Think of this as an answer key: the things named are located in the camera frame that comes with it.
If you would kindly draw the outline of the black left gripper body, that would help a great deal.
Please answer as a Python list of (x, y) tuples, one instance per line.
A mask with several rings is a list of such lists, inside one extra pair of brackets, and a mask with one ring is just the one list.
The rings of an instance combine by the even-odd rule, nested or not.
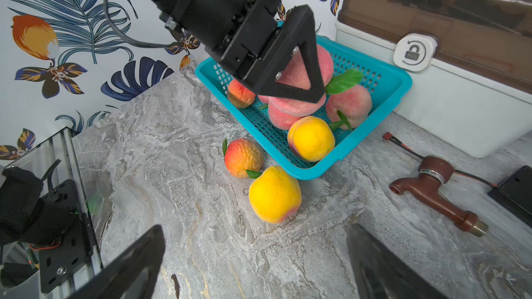
[(281, 0), (205, 0), (205, 47), (244, 85), (271, 85), (281, 71), (274, 21)]

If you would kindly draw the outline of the pink peach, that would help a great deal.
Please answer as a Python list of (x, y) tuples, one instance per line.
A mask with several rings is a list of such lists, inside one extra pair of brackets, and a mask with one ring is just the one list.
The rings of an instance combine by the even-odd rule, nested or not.
[(301, 117), (283, 113), (271, 103), (268, 105), (268, 115), (273, 126), (284, 131), (288, 131), (295, 122), (301, 119)]
[[(344, 93), (362, 81), (363, 74), (356, 69), (348, 69), (344, 73), (334, 76), (335, 62), (331, 54), (321, 45), (317, 45), (317, 54), (325, 87), (325, 93), (318, 103), (270, 96), (264, 96), (263, 102), (265, 104), (271, 103), (283, 113), (291, 116), (310, 116), (325, 104), (327, 96)], [(310, 80), (300, 53), (292, 58), (278, 83), (304, 90), (310, 88)]]
[(338, 111), (348, 119), (351, 129), (358, 127), (368, 117), (373, 106), (371, 94), (357, 84), (341, 94), (333, 94), (326, 103), (326, 114), (330, 122), (340, 121)]

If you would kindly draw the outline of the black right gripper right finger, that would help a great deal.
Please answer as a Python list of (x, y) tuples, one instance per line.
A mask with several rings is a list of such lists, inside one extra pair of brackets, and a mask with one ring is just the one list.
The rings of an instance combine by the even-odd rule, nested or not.
[(347, 246), (360, 298), (445, 298), (358, 223)]

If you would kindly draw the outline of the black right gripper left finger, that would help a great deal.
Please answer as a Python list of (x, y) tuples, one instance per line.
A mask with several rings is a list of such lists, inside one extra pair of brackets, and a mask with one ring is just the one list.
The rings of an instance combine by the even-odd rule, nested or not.
[(71, 298), (151, 298), (166, 245), (155, 225)]

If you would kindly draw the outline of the small red orange peach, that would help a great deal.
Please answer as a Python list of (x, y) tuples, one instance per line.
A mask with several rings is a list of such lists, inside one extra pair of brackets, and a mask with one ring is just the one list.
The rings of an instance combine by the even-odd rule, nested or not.
[(223, 151), (225, 167), (233, 177), (247, 178), (248, 170), (259, 171), (263, 167), (263, 151), (254, 141), (239, 138), (226, 143)]

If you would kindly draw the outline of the orange yellow peach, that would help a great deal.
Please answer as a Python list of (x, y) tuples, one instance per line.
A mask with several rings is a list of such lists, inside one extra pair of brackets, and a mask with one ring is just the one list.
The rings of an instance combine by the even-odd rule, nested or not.
[(229, 102), (238, 109), (248, 108), (254, 103), (256, 99), (256, 94), (248, 90), (248, 88), (246, 88), (236, 79), (233, 79), (229, 83), (227, 91), (227, 98)]

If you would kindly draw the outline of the yellow peach front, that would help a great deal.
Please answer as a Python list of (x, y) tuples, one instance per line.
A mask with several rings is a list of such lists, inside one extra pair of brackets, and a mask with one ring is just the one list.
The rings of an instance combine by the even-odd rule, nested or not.
[(314, 163), (335, 148), (335, 137), (328, 123), (314, 116), (296, 121), (288, 131), (290, 149), (302, 160)]

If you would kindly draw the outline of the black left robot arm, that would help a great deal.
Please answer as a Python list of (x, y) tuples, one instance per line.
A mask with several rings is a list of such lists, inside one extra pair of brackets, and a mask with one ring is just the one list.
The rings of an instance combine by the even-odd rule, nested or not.
[(314, 15), (298, 6), (279, 24), (281, 0), (151, 0), (173, 37), (196, 37), (255, 94), (318, 102), (325, 93)]

